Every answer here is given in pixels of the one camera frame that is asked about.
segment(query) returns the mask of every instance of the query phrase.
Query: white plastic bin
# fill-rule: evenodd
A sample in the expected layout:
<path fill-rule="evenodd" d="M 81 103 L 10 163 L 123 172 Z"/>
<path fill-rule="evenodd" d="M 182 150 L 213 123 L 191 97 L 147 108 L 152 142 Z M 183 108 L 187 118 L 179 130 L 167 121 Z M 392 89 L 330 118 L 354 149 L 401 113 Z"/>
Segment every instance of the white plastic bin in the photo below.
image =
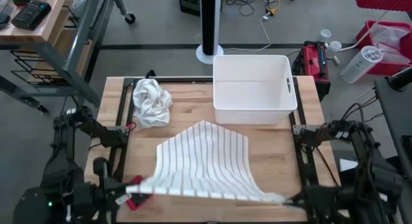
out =
<path fill-rule="evenodd" d="M 277 124 L 296 109 L 284 55 L 217 55 L 213 105 L 219 124 Z"/>

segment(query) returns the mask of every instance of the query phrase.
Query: white striped towel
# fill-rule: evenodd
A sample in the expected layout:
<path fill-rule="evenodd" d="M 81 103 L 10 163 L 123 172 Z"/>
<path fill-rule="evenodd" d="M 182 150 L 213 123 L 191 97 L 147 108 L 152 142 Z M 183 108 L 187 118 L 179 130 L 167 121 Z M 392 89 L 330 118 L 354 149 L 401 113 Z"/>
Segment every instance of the white striped towel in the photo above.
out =
<path fill-rule="evenodd" d="M 262 192 L 250 172 L 248 138 L 202 121 L 157 146 L 154 175 L 129 193 L 283 203 Z"/>

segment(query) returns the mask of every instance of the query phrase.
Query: concrete floor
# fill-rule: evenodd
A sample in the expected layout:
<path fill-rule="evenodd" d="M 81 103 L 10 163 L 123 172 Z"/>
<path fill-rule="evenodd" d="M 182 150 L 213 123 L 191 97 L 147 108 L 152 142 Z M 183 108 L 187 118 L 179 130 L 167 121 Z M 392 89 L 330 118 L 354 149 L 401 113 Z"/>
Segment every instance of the concrete floor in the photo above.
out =
<path fill-rule="evenodd" d="M 192 44 L 200 33 L 200 19 L 181 13 L 178 0 L 124 0 L 126 8 L 136 15 L 137 25 L 128 26 L 120 12 L 114 8 L 104 44 Z M 264 33 L 259 20 L 264 6 L 254 3 L 255 14 L 243 17 L 237 6 L 223 5 L 221 13 L 220 43 L 262 43 Z M 356 7 L 355 0 L 283 0 L 277 15 L 265 26 L 273 43 L 302 43 L 314 40 L 322 28 L 332 32 L 332 39 L 343 43 L 353 42 L 364 22 L 376 19 L 382 11 L 366 10 Z M 390 12 L 385 20 L 411 20 L 404 12 Z M 286 55 L 293 49 L 265 50 L 257 54 Z M 250 54 L 242 51 L 228 51 L 227 54 Z M 354 99 L 372 87 L 377 76 L 366 76 L 356 84 L 347 84 L 339 78 L 339 71 L 357 50 L 339 54 L 341 66 L 329 63 L 332 87 L 330 94 L 322 101 L 326 120 L 340 118 Z M 0 51 L 2 74 L 17 84 L 19 79 L 8 73 L 17 66 L 8 51 Z M 212 75 L 212 67 L 197 61 L 194 50 L 104 50 L 95 66 L 91 87 L 101 95 L 106 77 L 142 76 L 148 70 L 158 75 Z M 372 93 L 360 99 L 366 101 Z M 3 126 L 0 133 L 0 222 L 11 223 L 14 206 L 29 187 L 38 186 L 43 167 L 51 155 L 49 144 L 52 141 L 52 122 L 59 115 L 62 98 L 40 98 L 50 110 L 49 115 L 40 116 L 38 112 L 0 93 L 0 120 Z M 66 108 L 73 107 L 69 99 Z M 365 109 L 366 118 L 382 112 L 378 103 Z M 386 157 L 396 154 L 383 117 L 372 121 L 374 137 L 382 142 L 380 150 Z M 79 165 L 84 166 L 89 138 L 79 133 L 76 137 L 76 157 Z M 337 156 L 350 155 L 351 146 L 334 142 Z"/>

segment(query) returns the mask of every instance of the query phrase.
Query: red container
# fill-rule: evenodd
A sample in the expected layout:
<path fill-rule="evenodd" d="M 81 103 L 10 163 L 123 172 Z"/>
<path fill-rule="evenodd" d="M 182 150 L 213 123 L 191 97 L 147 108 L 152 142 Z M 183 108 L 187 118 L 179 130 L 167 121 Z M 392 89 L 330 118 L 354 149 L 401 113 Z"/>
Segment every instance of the red container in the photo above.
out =
<path fill-rule="evenodd" d="M 359 8 L 412 12 L 412 0 L 356 0 Z"/>
<path fill-rule="evenodd" d="M 363 29 L 358 33 L 356 36 L 356 41 L 358 41 L 367 30 L 373 25 L 375 21 L 366 21 L 365 26 Z M 400 22 L 389 22 L 389 21 L 381 21 L 379 22 L 381 25 L 385 26 L 396 26 L 396 27 L 402 27 L 405 29 L 408 29 L 410 32 L 412 32 L 411 25 L 407 23 L 400 23 Z M 371 35 L 368 34 L 358 45 L 358 49 L 362 49 L 364 46 L 375 46 L 374 43 L 372 43 L 372 38 Z M 407 34 L 403 38 L 400 39 L 400 52 L 403 54 L 405 57 L 408 57 L 409 59 L 412 59 L 412 33 Z M 371 70 L 369 70 L 368 73 L 370 74 L 376 74 L 376 75 L 394 75 L 399 72 L 399 70 L 412 66 L 412 62 L 409 64 L 397 64 L 397 63 L 388 63 L 388 62 L 380 62 L 376 64 L 374 67 L 372 67 Z"/>

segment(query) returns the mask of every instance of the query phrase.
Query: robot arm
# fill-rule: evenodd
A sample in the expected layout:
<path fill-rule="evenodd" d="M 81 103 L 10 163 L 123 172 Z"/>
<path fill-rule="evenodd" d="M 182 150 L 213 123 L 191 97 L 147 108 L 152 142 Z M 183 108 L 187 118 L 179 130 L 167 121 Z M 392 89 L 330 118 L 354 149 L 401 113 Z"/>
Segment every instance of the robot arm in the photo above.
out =
<path fill-rule="evenodd" d="M 334 219 L 339 223 L 346 219 L 338 210 L 347 209 L 356 223 L 388 223 L 387 214 L 396 212 L 397 201 L 402 188 L 402 177 L 387 163 L 377 149 L 372 128 L 356 121 L 335 120 L 320 127 L 300 126 L 295 136 L 302 146 L 318 147 L 323 141 L 342 140 L 351 143 L 355 149 L 358 166 L 352 185 L 341 187 L 309 186 L 285 205 L 305 207 L 310 204 L 323 214 L 320 220 Z"/>
<path fill-rule="evenodd" d="M 107 223 L 106 211 L 116 205 L 115 199 L 124 193 L 127 184 L 111 178 L 111 166 L 105 158 L 93 161 L 98 187 L 84 182 L 83 170 L 74 161 L 75 132 L 80 129 L 92 138 L 100 138 L 104 147 L 127 147 L 126 129 L 102 126 L 85 106 L 67 110 L 54 120 L 53 128 L 53 153 L 41 184 L 24 192 L 15 207 L 13 222 L 88 223 L 99 210 L 99 223 Z"/>

